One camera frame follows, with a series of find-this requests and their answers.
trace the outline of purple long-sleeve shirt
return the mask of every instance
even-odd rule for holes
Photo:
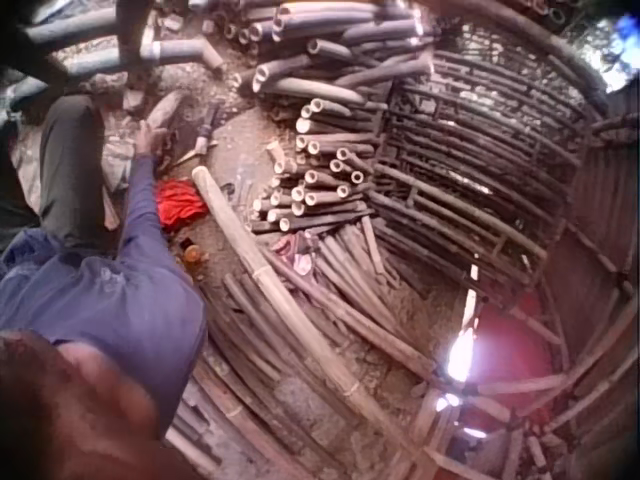
[[[32,330],[54,345],[89,344],[142,385],[169,427],[205,333],[204,307],[163,237],[154,158],[134,160],[115,260],[65,249],[41,229],[0,258],[0,330]]]

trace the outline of person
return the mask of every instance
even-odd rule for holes
[[[203,302],[157,214],[163,133],[140,125],[115,255],[104,228],[104,125],[91,100],[63,97],[47,114],[39,215],[2,134],[2,478],[199,478],[160,441],[205,336]]]

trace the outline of dirt ground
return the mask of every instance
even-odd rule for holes
[[[162,38],[190,38],[199,32],[199,20],[194,19],[180,34],[162,33]],[[249,68],[242,52],[230,46],[220,35],[210,38],[211,43],[227,60],[223,75],[214,75],[200,65],[186,64],[159,67],[153,70],[147,96],[147,109],[164,94],[180,88],[188,92],[189,99],[174,125],[178,132],[174,155],[181,156],[193,146],[198,120],[204,115],[207,100],[223,98],[226,101],[225,124],[215,132],[219,145],[211,150],[206,165],[219,185],[231,184],[235,190],[230,202],[241,218],[246,218],[247,206],[272,174],[265,146],[279,139],[285,150],[293,151],[295,134],[274,124],[266,112],[256,106],[254,99],[239,97],[229,86],[233,73]],[[59,54],[61,59],[73,55],[115,45],[114,39],[104,39],[73,47]],[[121,110],[122,88],[125,75],[98,75],[81,87],[90,93],[103,113],[106,127],[104,161],[122,164],[132,155],[136,119]],[[28,201],[37,209],[39,204],[38,145],[42,110],[34,109],[25,117],[20,141],[14,154],[14,162],[25,187]],[[197,160],[183,165],[169,174],[170,178],[189,177]],[[122,204],[122,192],[116,192],[116,205]],[[182,229],[171,239],[173,248],[189,237],[209,254],[198,275],[222,293],[222,278],[226,273],[243,273],[235,254],[230,250],[223,234],[211,217],[196,221]],[[443,279],[437,272],[419,272],[424,288],[424,298],[403,284],[399,290],[387,292],[390,308],[415,339],[417,347],[425,354],[444,362],[449,343],[460,329],[464,306],[463,292],[456,285]],[[420,397],[412,395],[412,389],[420,379],[406,369],[390,361],[386,355],[357,338],[341,352],[346,364],[355,376],[375,396],[380,404],[404,425],[408,425],[417,412]],[[336,458],[357,472],[355,480],[376,478],[394,453],[384,439],[365,422],[354,429],[345,429],[344,422],[315,396],[301,381],[285,378],[276,391],[302,425],[328,447]],[[217,480],[289,480],[268,464],[256,465],[231,443],[222,432],[216,431],[214,453],[222,458]],[[331,480],[332,472],[323,471],[317,459],[306,452],[303,461],[319,478]]]

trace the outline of bright light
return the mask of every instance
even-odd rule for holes
[[[448,406],[449,406],[449,402],[447,402],[443,397],[440,397],[436,402],[436,412],[441,412]]]
[[[451,346],[449,352],[449,364],[447,372],[449,376],[459,382],[465,382],[471,370],[473,359],[473,330],[467,329],[461,332]]]
[[[447,393],[444,396],[444,398],[447,400],[449,405],[451,405],[452,407],[459,407],[460,406],[460,399],[458,397],[456,397],[453,393]]]
[[[463,430],[464,433],[471,435],[474,438],[487,438],[487,434],[480,430],[475,430],[473,428],[464,428]]]

